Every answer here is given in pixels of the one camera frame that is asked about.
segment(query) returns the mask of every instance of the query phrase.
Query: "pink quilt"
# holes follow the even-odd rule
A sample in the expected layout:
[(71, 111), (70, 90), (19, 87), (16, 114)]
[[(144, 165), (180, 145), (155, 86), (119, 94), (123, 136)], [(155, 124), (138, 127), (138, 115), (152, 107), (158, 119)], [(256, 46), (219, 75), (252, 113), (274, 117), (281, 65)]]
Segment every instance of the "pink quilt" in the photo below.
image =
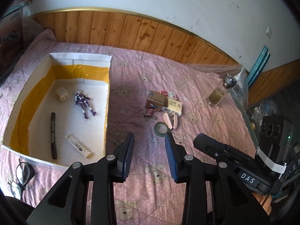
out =
[[(14, 102), (29, 76), (49, 53), (82, 52), (112, 56), (110, 68), (109, 113), (106, 153), (124, 140), (128, 131), (135, 134), (130, 174), (123, 184), (115, 184), (115, 209), (118, 224), (181, 224), (185, 184), (175, 184), (170, 175), (164, 138), (153, 127), (162, 122), (162, 112), (144, 117), (149, 91), (175, 92), (183, 103), (178, 128), (173, 131), (177, 144), (203, 162), (214, 160), (193, 148), (193, 139), (205, 133), (251, 156), (255, 148), (240, 111), (230, 95), (216, 108), (205, 98), (220, 81), (218, 75), (205, 74), (175, 61), (144, 52), (108, 46), (59, 43), (50, 30), (44, 31), (20, 58), (14, 72), (0, 88), (0, 141)], [(0, 183), (16, 181), (18, 157), (2, 149)], [(35, 176), (23, 193), (23, 200), (36, 206), (62, 172), (34, 167)], [(211, 201), (208, 199), (209, 211)]]

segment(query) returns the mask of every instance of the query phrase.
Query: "white plug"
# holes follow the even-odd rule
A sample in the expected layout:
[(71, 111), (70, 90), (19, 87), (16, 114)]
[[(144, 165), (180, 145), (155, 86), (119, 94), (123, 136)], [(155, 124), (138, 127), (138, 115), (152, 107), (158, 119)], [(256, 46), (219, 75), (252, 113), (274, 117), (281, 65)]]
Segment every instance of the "white plug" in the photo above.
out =
[(65, 101), (66, 99), (69, 99), (68, 92), (62, 86), (56, 90), (56, 93), (57, 93), (57, 96), (59, 97), (60, 101)]

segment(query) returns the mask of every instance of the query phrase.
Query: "metal lid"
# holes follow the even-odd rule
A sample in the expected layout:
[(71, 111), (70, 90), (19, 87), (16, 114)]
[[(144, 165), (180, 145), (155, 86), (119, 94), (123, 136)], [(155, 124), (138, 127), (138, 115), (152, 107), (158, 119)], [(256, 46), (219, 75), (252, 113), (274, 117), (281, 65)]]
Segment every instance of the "metal lid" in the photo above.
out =
[(228, 84), (229, 87), (233, 87), (236, 85), (236, 79), (229, 73), (227, 73), (223, 80), (226, 82), (226, 84)]

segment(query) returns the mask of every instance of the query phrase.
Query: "yellow box lining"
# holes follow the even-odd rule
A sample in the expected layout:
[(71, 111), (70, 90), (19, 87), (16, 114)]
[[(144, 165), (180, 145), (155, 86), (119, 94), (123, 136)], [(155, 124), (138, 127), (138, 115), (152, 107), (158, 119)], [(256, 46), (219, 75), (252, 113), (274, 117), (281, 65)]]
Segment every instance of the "yellow box lining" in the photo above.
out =
[(53, 65), (46, 76), (42, 78), (30, 91), (22, 103), (15, 127), (13, 129), (10, 147), (24, 155), (29, 155), (28, 141), (29, 124), (38, 109), (43, 98), (55, 80), (71, 80), (84, 78), (86, 80), (98, 80), (109, 83), (109, 68), (89, 65)]

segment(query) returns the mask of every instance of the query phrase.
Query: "camera lens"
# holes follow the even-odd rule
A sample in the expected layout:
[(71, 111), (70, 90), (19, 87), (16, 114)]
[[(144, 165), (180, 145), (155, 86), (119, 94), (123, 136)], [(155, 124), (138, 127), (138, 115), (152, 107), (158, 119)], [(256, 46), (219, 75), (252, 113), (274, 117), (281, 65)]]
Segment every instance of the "camera lens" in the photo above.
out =
[(277, 138), (280, 135), (280, 126), (277, 125), (274, 132), (274, 137)]
[(269, 124), (267, 128), (267, 136), (270, 137), (273, 132), (273, 124)]
[(266, 124), (262, 125), (262, 134), (266, 131)]

